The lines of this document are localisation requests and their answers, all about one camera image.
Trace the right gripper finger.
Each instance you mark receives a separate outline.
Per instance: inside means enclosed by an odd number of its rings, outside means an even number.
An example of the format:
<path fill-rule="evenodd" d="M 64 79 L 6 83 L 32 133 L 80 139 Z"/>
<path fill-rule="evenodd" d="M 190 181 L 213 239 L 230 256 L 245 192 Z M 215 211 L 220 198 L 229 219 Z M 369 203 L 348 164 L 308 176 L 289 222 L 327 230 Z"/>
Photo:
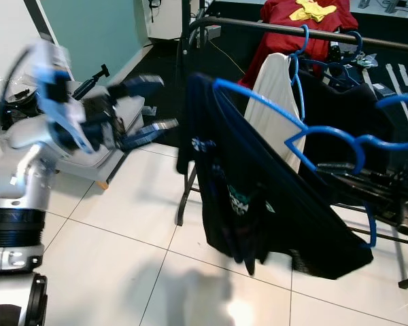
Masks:
<path fill-rule="evenodd" d="M 338 204 L 391 204 L 396 200 L 385 176 L 325 176 Z"/>
<path fill-rule="evenodd" d="M 329 182 L 387 183 L 388 176 L 374 170 L 362 168 L 356 172 L 356 165 L 350 162 L 323 162 L 316 165 L 316 174 Z"/>

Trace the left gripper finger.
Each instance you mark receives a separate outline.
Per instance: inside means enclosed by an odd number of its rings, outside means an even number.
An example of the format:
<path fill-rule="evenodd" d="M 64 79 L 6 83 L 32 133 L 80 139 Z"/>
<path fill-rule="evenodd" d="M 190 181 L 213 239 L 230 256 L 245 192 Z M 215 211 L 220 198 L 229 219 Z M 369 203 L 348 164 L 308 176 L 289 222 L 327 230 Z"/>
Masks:
<path fill-rule="evenodd" d="M 136 75 L 113 85 L 113 104 L 123 98 L 149 96 L 163 86 L 163 78 L 159 75 Z"/>
<path fill-rule="evenodd" d="M 138 128 L 119 138 L 120 149 L 138 149 L 153 143 L 162 134 L 179 125 L 176 119 L 166 119 Z"/>

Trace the black printed t-shirt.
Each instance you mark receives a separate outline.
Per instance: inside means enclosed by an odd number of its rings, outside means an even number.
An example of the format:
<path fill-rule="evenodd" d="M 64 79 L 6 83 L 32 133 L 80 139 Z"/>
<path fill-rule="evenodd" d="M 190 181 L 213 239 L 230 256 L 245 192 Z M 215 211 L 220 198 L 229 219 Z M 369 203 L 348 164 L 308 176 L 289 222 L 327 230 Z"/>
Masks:
<path fill-rule="evenodd" d="M 179 174 L 196 170 L 207 243 L 248 274 L 271 253 L 294 270 L 337 280 L 373 261 L 370 248 L 260 136 L 214 78 L 186 78 Z"/>

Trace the blue plastic clothes hanger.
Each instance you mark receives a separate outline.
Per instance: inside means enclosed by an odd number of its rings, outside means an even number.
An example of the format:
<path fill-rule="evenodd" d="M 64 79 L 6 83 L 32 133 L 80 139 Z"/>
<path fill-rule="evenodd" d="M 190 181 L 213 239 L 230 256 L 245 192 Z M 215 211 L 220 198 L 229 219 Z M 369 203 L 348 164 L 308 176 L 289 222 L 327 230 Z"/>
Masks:
<path fill-rule="evenodd" d="M 309 44 L 309 27 L 306 24 L 301 25 L 304 32 L 303 44 L 299 50 L 288 55 L 289 59 L 289 84 L 297 91 L 297 96 L 295 97 L 295 102 L 299 111 L 300 121 L 304 121 L 306 117 L 306 109 L 304 102 L 303 85 L 300 82 L 299 71 L 301 64 L 301 56 L 307 49 L 307 44 Z"/>
<path fill-rule="evenodd" d="M 344 52 L 339 43 L 329 47 L 329 58 L 326 61 L 316 61 L 307 57 L 299 60 L 299 66 L 307 71 L 319 69 L 322 77 L 328 78 L 328 84 L 337 84 L 343 89 L 350 89 L 360 85 L 360 82 L 350 73 L 351 68 L 356 68 L 357 61 L 363 54 L 363 40 L 360 33 L 348 31 L 348 35 L 353 35 L 357 44 L 353 52 Z"/>
<path fill-rule="evenodd" d="M 238 94 L 244 95 L 247 98 L 253 99 L 256 102 L 261 103 L 261 105 L 269 107 L 270 109 L 272 109 L 272 111 L 278 112 L 278 114 L 280 114 L 282 117 L 287 118 L 289 122 L 292 122 L 292 124 L 294 124 L 295 127 L 299 128 L 299 132 L 295 134 L 293 137 L 288 137 L 288 139 L 285 140 L 284 143 L 286 144 L 288 149 L 292 153 L 294 153 L 294 155 L 296 155 L 297 158 L 299 158 L 300 161 L 304 165 L 306 165 L 306 167 L 310 171 L 313 172 L 318 172 L 319 168 L 315 164 L 313 164 L 313 162 L 311 162 L 309 158 L 307 158 L 307 156 L 305 156 L 303 152 L 297 148 L 297 146 L 294 145 L 294 142 L 296 142 L 297 139 L 303 139 L 303 137 L 306 137 L 308 134 L 330 134 L 332 137 L 336 137 L 337 139 L 341 139 L 344 143 L 347 143 L 347 145 L 350 146 L 350 148 L 353 150 L 354 160 L 356 161 L 354 165 L 352 165 L 353 170 L 350 170 L 350 176 L 353 177 L 358 176 L 360 173 L 362 173 L 363 166 L 365 165 L 366 154 L 364 152 L 364 149 L 362 148 L 362 146 L 365 146 L 365 144 L 369 144 L 372 147 L 388 151 L 408 150 L 408 142 L 390 143 L 378 139 L 378 137 L 375 137 L 372 134 L 362 134 L 362 136 L 353 137 L 344 130 L 341 130 L 340 128 L 333 128 L 330 126 L 307 126 L 306 124 L 304 124 L 304 122 L 301 121 L 299 117 L 293 117 L 293 115 L 289 115 L 287 111 L 284 111 L 284 109 L 282 109 L 269 99 L 266 99 L 266 97 L 263 97 L 260 94 L 256 93 L 256 91 L 245 88 L 239 84 L 232 83 L 231 81 L 226 81 L 225 79 L 217 78 L 216 81 L 214 81 L 212 88 L 217 93 L 219 93 L 222 89 L 227 89 L 234 91 Z M 378 102 L 375 103 L 375 106 L 376 108 L 381 109 L 382 107 L 395 105 L 396 103 L 408 103 L 408 94 L 385 97 L 384 99 L 378 100 Z M 370 236 L 370 242 L 363 242 L 362 247 L 368 249 L 375 248 L 376 240 L 378 240 L 378 238 L 380 237 L 388 238 L 394 242 L 403 241 L 403 239 L 400 238 L 396 238 L 397 240 L 394 240 L 392 239 L 392 237 L 378 235 L 374 214 L 369 212 L 369 209 L 363 212 L 365 212 L 368 215 L 370 230 L 366 231 L 350 228 L 353 231 L 360 231 Z"/>

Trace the grey cushioned ottoman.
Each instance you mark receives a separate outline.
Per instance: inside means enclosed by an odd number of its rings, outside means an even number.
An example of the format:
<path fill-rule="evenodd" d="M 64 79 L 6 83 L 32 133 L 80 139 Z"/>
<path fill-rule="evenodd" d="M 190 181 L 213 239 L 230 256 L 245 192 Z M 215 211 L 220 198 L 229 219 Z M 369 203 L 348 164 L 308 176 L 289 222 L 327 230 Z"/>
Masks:
<path fill-rule="evenodd" d="M 80 102 L 86 115 L 89 115 L 87 119 L 90 121 L 105 111 L 107 107 L 114 109 L 119 133 L 131 133 L 143 127 L 144 97 L 142 96 L 124 96 L 113 99 L 108 95 L 107 89 L 97 86 L 87 92 Z M 0 141 L 3 142 L 4 148 L 17 149 L 28 141 L 48 139 L 49 136 L 48 118 L 42 113 L 36 117 L 14 122 L 10 130 L 0 136 Z M 99 150 L 92 154 L 86 154 L 82 150 L 68 152 L 67 156 L 63 156 L 57 162 L 56 168 L 61 172 L 91 180 L 105 189 L 124 158 L 125 154 L 119 149 L 107 148 L 105 144 L 102 144 Z"/>

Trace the black hanging garment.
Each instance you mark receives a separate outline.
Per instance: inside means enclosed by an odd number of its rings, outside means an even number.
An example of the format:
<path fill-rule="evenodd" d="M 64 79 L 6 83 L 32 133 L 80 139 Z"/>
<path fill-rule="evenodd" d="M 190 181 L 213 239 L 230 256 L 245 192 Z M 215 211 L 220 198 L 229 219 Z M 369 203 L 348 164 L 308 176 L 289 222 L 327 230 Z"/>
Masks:
<path fill-rule="evenodd" d="M 372 134 L 385 142 L 408 142 L 407 122 L 393 122 L 385 109 L 376 107 L 378 98 L 368 85 L 340 91 L 303 69 L 298 75 L 307 126 L 338 128 L 351 137 Z M 313 165 L 356 163 L 356 152 L 350 144 L 333 134 L 307 134 L 303 154 Z"/>

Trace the white cabinet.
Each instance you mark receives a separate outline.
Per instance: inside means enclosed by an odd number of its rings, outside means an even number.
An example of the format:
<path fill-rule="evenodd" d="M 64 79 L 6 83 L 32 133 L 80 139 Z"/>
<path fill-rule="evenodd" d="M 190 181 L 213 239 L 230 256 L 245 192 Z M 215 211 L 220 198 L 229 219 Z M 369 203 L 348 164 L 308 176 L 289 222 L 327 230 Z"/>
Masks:
<path fill-rule="evenodd" d="M 148 37 L 174 39 L 182 34 L 182 0 L 141 0 Z"/>

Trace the small grey box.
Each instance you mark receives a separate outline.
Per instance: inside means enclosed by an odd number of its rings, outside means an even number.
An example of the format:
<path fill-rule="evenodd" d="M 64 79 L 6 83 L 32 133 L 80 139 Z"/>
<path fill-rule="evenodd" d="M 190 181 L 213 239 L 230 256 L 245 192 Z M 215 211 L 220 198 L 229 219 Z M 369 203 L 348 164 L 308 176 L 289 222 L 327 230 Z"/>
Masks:
<path fill-rule="evenodd" d="M 222 34 L 222 26 L 219 25 L 209 25 L 202 29 L 201 40 L 211 41 L 214 38 L 219 37 Z"/>

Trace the long white flat strip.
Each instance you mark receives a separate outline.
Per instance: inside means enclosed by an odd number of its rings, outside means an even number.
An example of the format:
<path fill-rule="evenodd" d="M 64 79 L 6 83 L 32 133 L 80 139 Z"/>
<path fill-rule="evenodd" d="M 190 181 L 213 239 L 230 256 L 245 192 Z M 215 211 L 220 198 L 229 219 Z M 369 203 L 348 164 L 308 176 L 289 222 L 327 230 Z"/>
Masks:
<path fill-rule="evenodd" d="M 392 85 L 394 86 L 394 91 L 396 91 L 396 95 L 403 95 L 403 91 L 401 88 L 401 83 L 398 81 L 396 74 L 394 73 L 394 69 L 390 63 L 386 65 L 386 71 L 388 72 L 388 77 L 390 77 Z M 404 115 L 408 120 L 408 105 L 406 103 L 401 103 L 404 111 Z"/>

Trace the red garment with yellow star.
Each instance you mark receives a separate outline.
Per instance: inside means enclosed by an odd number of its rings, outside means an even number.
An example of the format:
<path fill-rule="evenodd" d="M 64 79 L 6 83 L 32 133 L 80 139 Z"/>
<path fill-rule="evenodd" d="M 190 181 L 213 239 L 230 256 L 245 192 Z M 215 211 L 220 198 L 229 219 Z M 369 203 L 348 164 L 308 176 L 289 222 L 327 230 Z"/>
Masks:
<path fill-rule="evenodd" d="M 350 11 L 350 0 L 267 0 L 260 10 L 265 24 L 301 27 L 326 32 L 348 32 L 358 29 L 358 22 Z M 268 55 L 289 55 L 303 45 L 301 35 L 281 35 L 267 32 L 260 41 L 256 55 L 239 84 L 251 88 L 256 83 L 261 65 Z M 325 61 L 330 43 L 323 39 L 310 38 L 304 54 L 316 61 Z"/>

